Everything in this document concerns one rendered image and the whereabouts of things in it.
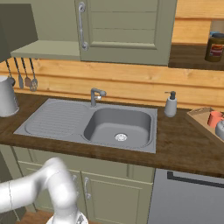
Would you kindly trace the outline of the open olive wall cabinet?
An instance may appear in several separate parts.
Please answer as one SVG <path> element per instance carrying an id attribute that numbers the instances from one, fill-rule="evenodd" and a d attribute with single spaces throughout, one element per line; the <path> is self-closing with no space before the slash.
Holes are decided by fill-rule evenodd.
<path id="1" fill-rule="evenodd" d="M 11 52 L 15 57 L 79 60 L 75 0 L 31 0 L 38 39 Z"/>

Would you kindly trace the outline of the grey kettle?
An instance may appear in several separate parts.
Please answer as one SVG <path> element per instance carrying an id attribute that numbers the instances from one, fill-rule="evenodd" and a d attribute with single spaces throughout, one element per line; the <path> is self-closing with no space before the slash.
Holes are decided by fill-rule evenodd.
<path id="1" fill-rule="evenodd" d="M 224 121 L 219 121 L 216 124 L 215 134 L 224 141 Z"/>

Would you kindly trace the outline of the grey steel sink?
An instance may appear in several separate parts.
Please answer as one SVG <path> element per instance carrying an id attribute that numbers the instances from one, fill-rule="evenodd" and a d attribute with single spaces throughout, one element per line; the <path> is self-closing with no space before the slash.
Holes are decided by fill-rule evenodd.
<path id="1" fill-rule="evenodd" d="M 49 99 L 16 130 L 18 135 L 154 153 L 158 111 Z"/>

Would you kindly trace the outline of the orange mug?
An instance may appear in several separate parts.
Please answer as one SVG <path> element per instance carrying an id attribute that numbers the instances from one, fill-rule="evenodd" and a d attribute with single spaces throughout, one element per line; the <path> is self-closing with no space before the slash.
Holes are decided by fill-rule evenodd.
<path id="1" fill-rule="evenodd" d="M 210 127 L 215 128 L 217 123 L 223 120 L 224 120 L 224 115 L 220 111 L 214 110 L 210 112 L 210 115 L 207 120 L 207 124 Z"/>

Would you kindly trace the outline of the olive wall cabinet door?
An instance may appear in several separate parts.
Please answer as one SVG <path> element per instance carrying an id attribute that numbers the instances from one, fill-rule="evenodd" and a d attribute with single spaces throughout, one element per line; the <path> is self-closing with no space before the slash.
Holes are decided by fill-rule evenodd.
<path id="1" fill-rule="evenodd" d="M 80 59 L 166 66 L 178 0 L 75 0 Z M 81 47 L 79 2 L 84 40 Z"/>

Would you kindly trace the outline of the hanging brown turner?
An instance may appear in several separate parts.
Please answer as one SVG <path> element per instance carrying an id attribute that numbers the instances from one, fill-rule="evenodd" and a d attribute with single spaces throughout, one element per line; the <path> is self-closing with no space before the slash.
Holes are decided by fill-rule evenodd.
<path id="1" fill-rule="evenodd" d="M 26 87 L 30 87 L 31 84 L 32 84 L 32 81 L 31 81 L 31 79 L 28 77 L 28 73 L 27 73 L 27 71 L 26 71 L 26 66 L 25 66 L 25 60 L 24 60 L 24 58 L 21 58 L 21 61 L 22 61 L 22 65 L 23 65 L 24 73 L 25 73 L 24 84 L 25 84 Z"/>

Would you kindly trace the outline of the dark wooden shelf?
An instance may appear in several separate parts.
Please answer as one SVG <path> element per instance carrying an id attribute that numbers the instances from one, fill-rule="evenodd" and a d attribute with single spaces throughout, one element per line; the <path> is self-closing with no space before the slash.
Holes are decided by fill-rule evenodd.
<path id="1" fill-rule="evenodd" d="M 172 45 L 168 67 L 224 71 L 224 53 L 219 62 L 205 60 L 205 45 Z"/>

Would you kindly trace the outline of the grey sink tap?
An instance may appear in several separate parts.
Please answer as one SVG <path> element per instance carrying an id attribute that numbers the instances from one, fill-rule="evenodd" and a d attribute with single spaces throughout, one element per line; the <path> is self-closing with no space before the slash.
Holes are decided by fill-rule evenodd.
<path id="1" fill-rule="evenodd" d="M 93 87 L 91 89 L 91 107 L 96 107 L 96 101 L 101 100 L 107 93 L 104 90 Z"/>

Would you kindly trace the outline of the olive panel under sink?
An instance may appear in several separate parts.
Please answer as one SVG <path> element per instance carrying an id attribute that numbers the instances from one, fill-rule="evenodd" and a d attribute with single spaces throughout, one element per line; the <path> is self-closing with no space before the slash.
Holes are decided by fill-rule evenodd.
<path id="1" fill-rule="evenodd" d="M 96 158 L 78 157 L 62 153 L 34 150 L 13 146 L 17 159 L 21 162 L 42 165 L 50 158 L 61 158 L 70 170 L 91 172 L 111 177 L 133 179 L 146 183 L 152 183 L 155 169 L 151 167 L 124 164 Z"/>

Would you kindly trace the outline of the wooden tray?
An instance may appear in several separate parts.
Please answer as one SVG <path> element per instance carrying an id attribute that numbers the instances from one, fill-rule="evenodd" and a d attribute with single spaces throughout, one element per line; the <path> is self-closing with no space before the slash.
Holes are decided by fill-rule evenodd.
<path id="1" fill-rule="evenodd" d="M 196 108 L 188 111 L 185 115 L 185 118 L 202 134 L 215 142 L 218 146 L 224 148 L 224 140 L 215 134 L 215 128 L 212 128 L 207 124 L 207 120 L 211 111 L 213 111 L 212 108 Z"/>

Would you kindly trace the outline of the grey soap dispenser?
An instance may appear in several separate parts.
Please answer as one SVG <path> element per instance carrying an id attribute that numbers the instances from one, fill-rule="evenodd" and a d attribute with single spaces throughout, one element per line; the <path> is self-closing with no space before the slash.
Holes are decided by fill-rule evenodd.
<path id="1" fill-rule="evenodd" d="M 164 107 L 164 114 L 167 117 L 174 117 L 177 113 L 177 98 L 176 92 L 171 91 L 170 96 L 166 100 L 166 104 Z"/>

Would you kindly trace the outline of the olive base cabinet door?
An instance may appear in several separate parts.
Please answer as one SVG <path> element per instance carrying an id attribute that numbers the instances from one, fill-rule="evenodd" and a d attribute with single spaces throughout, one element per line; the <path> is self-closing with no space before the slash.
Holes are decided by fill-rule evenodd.
<path id="1" fill-rule="evenodd" d="M 19 162 L 19 165 L 24 176 L 33 174 L 34 172 L 36 172 L 42 167 L 41 164 L 33 164 L 33 163 L 26 163 L 26 162 Z M 80 193 L 80 196 L 77 199 L 78 208 L 85 216 L 88 216 L 87 209 L 86 209 L 86 202 L 84 199 L 83 189 L 82 189 L 81 173 L 79 171 L 74 171 L 74 170 L 70 170 L 70 173 L 72 176 L 76 175 L 78 178 L 79 193 Z M 51 202 L 50 195 L 47 190 L 44 190 L 38 195 L 38 198 L 35 200 L 34 205 L 38 210 L 53 212 L 53 204 Z"/>
<path id="2" fill-rule="evenodd" d="M 152 183 L 116 178 L 89 172 L 87 218 L 101 224 L 147 224 L 151 203 Z"/>

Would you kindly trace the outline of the grey metal jug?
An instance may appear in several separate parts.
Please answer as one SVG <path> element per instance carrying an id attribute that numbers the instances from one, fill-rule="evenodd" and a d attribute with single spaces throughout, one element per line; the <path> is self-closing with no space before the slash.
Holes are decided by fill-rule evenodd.
<path id="1" fill-rule="evenodd" d="M 0 117 L 14 116 L 19 111 L 11 80 L 8 76 L 0 75 Z"/>

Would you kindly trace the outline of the grey dishwasher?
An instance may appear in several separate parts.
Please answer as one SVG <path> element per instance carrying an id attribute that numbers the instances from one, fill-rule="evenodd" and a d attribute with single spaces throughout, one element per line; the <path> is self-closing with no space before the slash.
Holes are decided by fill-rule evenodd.
<path id="1" fill-rule="evenodd" d="M 224 178 L 156 169 L 148 224 L 224 224 L 223 188 L 169 180 L 167 172 L 224 184 Z"/>

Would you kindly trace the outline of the open olive cabinet door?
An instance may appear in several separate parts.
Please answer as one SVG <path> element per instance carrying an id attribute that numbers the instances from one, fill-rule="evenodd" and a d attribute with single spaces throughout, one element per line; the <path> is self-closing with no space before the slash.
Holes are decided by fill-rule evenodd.
<path id="1" fill-rule="evenodd" d="M 0 3 L 0 63 L 38 39 L 29 3 Z"/>

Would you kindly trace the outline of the dark jar with label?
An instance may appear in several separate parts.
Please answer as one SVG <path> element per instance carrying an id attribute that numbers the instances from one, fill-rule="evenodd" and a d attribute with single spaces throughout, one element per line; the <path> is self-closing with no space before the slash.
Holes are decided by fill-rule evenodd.
<path id="1" fill-rule="evenodd" d="M 224 52 L 224 33 L 214 33 L 207 42 L 205 60 L 219 62 Z"/>

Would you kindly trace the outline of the hanging grey ladle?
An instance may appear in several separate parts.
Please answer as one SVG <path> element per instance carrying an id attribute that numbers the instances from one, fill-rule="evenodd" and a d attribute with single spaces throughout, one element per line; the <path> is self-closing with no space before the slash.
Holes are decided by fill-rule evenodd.
<path id="1" fill-rule="evenodd" d="M 10 83 L 11 83 L 11 85 L 14 87 L 16 81 L 15 81 L 15 79 L 14 79 L 14 78 L 12 77 L 12 75 L 11 75 L 11 69 L 10 69 L 10 65 L 9 65 L 9 62 L 8 62 L 7 59 L 5 60 L 5 63 L 6 63 L 6 66 L 7 66 L 7 68 L 8 68 L 8 71 L 9 71 Z"/>

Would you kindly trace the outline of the hanging slotted spoon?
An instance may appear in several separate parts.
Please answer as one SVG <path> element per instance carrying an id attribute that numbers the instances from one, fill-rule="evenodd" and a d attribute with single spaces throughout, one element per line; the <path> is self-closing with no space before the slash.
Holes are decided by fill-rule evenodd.
<path id="1" fill-rule="evenodd" d="M 31 80 L 30 90 L 35 92 L 35 91 L 37 91 L 37 88 L 38 88 L 38 80 L 35 77 L 34 66 L 32 64 L 32 58 L 29 58 L 29 61 L 31 64 L 31 70 L 32 70 L 32 74 L 33 74 L 33 79 Z"/>

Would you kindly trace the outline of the hanging grey spatula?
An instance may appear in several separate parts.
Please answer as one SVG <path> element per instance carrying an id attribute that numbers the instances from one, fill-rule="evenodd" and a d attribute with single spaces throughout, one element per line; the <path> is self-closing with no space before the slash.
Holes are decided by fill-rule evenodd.
<path id="1" fill-rule="evenodd" d="M 18 61 L 17 61 L 16 57 L 13 57 L 13 59 L 14 59 L 15 66 L 16 66 L 16 69 L 17 69 L 19 88 L 23 89 L 24 88 L 24 81 L 23 81 L 23 78 L 22 78 L 20 70 L 19 70 Z"/>

